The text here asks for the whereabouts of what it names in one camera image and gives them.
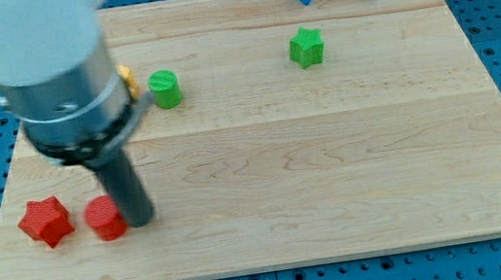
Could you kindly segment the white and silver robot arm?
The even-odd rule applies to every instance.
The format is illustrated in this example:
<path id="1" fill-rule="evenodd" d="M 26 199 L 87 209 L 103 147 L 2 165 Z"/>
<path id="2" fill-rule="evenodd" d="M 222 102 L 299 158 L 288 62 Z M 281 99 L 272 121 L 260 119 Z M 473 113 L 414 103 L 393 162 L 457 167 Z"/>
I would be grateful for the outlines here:
<path id="1" fill-rule="evenodd" d="M 105 0 L 0 0 L 0 104 L 59 164 L 98 167 L 123 154 L 141 119 L 104 43 Z"/>

